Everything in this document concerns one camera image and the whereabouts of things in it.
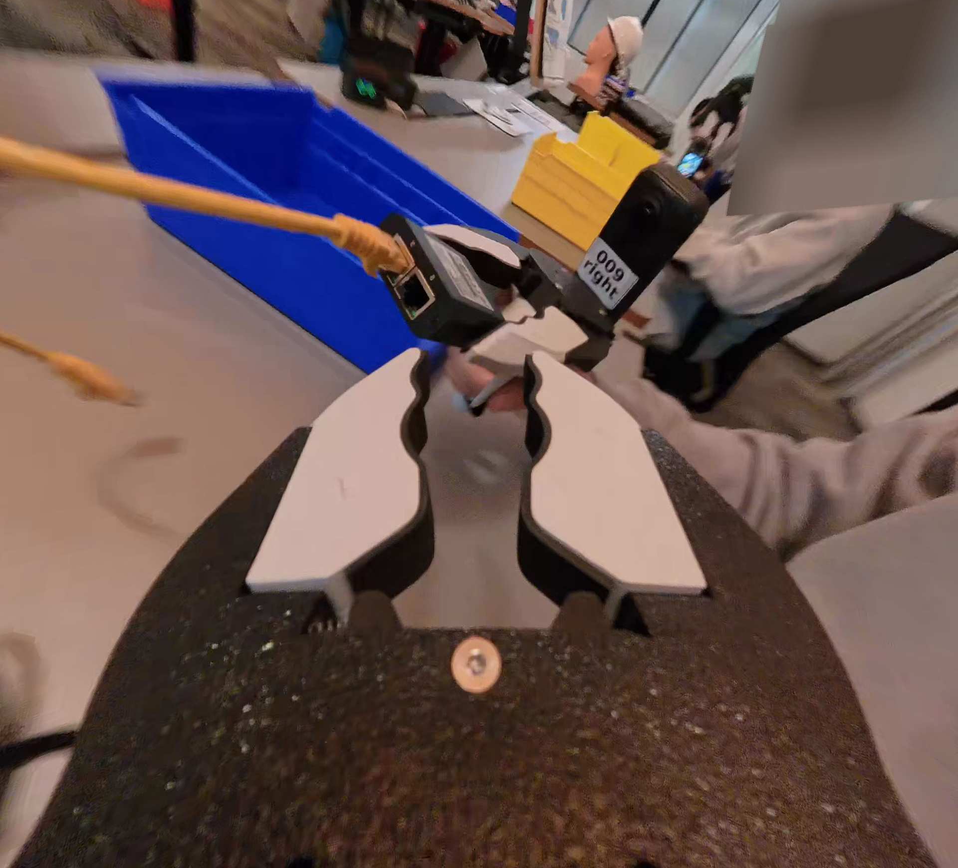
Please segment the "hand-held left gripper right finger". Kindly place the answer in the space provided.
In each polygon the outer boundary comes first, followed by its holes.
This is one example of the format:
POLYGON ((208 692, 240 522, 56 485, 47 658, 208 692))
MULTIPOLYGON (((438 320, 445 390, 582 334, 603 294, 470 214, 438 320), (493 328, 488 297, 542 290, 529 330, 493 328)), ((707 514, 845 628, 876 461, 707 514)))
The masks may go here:
POLYGON ((591 595, 608 622, 640 622, 636 595, 705 595, 706 576, 637 420, 543 351, 527 358, 523 390, 526 581, 558 607, 591 595))

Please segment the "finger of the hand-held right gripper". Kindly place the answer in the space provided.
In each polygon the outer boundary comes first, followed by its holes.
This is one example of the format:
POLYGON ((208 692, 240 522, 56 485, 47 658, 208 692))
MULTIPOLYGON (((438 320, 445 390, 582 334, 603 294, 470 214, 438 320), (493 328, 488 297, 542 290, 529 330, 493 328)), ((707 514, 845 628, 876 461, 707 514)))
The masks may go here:
POLYGON ((556 306, 535 310, 525 299, 502 309, 504 322, 468 349, 468 362, 494 375, 519 375, 537 351, 559 362, 588 341, 585 330, 556 306))
POLYGON ((453 224, 426 226, 432 239, 464 257, 476 276, 488 285, 519 285, 527 250, 495 233, 453 224))

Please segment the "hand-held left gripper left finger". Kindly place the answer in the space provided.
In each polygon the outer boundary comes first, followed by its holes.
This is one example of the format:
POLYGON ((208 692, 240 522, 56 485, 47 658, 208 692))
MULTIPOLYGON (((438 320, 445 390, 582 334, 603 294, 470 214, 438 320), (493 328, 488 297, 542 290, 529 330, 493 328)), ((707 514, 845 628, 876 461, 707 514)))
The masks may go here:
POLYGON ((318 593, 339 622, 356 599, 398 598, 435 554, 422 453, 430 359, 410 348, 368 374, 309 427, 257 555, 251 594, 318 593))

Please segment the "black network adapter box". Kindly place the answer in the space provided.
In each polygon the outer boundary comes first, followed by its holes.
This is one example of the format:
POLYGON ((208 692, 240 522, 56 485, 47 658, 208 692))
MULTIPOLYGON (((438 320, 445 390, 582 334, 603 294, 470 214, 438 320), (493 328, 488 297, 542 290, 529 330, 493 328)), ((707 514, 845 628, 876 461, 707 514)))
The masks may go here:
POLYGON ((403 215, 388 215, 379 227, 409 261, 401 273, 379 275, 417 339, 466 348, 506 322, 471 265, 449 244, 403 215))

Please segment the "person's right forearm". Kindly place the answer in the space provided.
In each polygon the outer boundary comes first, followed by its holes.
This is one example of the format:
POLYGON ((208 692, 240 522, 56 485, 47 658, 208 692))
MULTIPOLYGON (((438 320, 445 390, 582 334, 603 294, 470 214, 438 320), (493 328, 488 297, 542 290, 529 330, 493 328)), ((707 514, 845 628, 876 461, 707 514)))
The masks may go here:
POLYGON ((956 539, 956 407, 865 430, 851 441, 797 441, 716 427, 641 379, 596 385, 658 433, 783 561, 883 519, 956 539))

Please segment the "grey desk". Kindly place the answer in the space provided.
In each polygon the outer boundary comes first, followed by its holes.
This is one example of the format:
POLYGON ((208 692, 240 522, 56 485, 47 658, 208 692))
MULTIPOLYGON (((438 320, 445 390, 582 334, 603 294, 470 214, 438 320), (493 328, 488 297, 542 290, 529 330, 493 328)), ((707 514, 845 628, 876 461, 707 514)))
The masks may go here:
MULTIPOLYGON (((126 163, 95 74, 253 82, 251 73, 2 53, 2 136, 126 163)), ((183 544, 295 428, 360 377, 159 229, 138 205, 2 175, 2 331, 100 365, 138 394, 81 400, 2 347, 2 744, 73 729, 131 614, 183 544)), ((516 415, 463 411, 440 377, 424 452, 437 526, 396 602, 415 627, 546 627, 511 523, 516 415)))

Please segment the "person's right hand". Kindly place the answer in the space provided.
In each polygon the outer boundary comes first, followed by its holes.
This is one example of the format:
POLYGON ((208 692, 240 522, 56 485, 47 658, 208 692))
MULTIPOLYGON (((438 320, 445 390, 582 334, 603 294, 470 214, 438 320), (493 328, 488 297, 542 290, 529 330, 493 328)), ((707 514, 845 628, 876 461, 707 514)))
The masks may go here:
POLYGON ((524 371, 530 352, 511 369, 491 370, 472 359, 463 349, 448 347, 443 366, 445 378, 473 414, 525 410, 524 371))

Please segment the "yellow plastic bin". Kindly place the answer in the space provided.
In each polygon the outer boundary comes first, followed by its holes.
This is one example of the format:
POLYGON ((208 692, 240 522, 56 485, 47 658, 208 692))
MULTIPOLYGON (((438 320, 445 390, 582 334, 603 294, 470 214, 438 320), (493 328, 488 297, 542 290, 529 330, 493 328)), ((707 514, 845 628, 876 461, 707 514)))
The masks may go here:
POLYGON ((662 159, 660 151, 598 111, 586 115, 576 145, 596 163, 629 178, 662 159))
POLYGON ((598 238, 630 179, 578 143, 549 133, 534 141, 510 202, 585 252, 598 238))

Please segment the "grey table with wooden edge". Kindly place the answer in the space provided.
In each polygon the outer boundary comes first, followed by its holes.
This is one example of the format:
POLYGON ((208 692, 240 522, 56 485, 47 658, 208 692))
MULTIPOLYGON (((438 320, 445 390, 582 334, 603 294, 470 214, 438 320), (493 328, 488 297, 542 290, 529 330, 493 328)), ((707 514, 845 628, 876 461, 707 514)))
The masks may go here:
POLYGON ((341 93, 341 71, 335 67, 281 59, 281 72, 291 81, 311 90, 329 107, 343 110, 379 136, 394 143, 453 186, 470 195, 494 214, 532 238, 545 229, 534 217, 511 203, 512 192, 536 139, 556 135, 570 142, 567 127, 543 124, 544 114, 529 114, 523 100, 497 84, 471 83, 442 77, 417 76, 426 92, 442 92, 459 100, 474 99, 502 108, 514 108, 513 120, 524 130, 509 135, 472 112, 459 117, 406 118, 394 110, 367 108, 341 93))

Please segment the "loose white papers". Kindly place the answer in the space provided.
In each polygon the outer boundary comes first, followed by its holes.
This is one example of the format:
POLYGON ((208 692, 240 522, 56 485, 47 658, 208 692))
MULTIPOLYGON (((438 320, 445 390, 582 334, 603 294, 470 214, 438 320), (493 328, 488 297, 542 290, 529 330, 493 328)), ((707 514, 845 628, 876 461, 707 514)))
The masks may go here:
POLYGON ((513 137, 539 137, 547 134, 558 135, 566 131, 566 127, 554 117, 539 110, 527 99, 518 102, 502 104, 488 100, 467 97, 462 100, 463 105, 474 115, 485 119, 499 131, 513 137))

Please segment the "mannequin head with white cap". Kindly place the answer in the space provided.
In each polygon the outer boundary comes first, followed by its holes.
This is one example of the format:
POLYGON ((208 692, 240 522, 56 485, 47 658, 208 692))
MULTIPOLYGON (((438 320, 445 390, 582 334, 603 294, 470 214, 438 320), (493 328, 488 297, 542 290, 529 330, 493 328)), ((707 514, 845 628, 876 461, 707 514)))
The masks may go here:
POLYGON ((578 84, 597 98, 624 94, 629 72, 643 44, 642 22, 635 16, 608 19, 588 45, 578 84))

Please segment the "black device with green display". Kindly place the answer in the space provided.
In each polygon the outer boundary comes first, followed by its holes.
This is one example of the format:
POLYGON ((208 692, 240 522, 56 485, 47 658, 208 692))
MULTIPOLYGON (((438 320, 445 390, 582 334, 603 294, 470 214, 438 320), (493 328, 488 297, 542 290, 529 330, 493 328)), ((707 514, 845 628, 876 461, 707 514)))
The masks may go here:
POLYGON ((418 95, 413 63, 404 56, 364 56, 346 53, 340 62, 341 95, 352 102, 377 109, 410 110, 418 95))

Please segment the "blue plastic bin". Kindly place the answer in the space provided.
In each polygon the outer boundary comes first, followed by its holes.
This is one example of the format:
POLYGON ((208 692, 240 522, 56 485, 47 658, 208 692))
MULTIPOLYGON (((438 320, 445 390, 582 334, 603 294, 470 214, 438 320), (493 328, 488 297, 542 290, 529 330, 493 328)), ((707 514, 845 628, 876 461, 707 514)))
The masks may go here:
MULTIPOLYGON (((102 88, 138 171, 313 215, 399 214, 517 242, 518 231, 339 108, 293 86, 121 80, 102 88)), ((174 239, 359 370, 416 339, 383 282, 326 239, 148 205, 174 239)))

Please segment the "person's grey clothed torso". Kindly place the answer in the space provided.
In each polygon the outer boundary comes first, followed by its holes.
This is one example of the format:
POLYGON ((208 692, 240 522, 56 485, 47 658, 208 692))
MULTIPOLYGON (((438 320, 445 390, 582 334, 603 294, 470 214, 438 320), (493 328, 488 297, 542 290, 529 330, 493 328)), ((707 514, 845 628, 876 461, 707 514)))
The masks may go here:
POLYGON ((839 654, 882 763, 939 866, 957 864, 957 497, 787 565, 839 654))

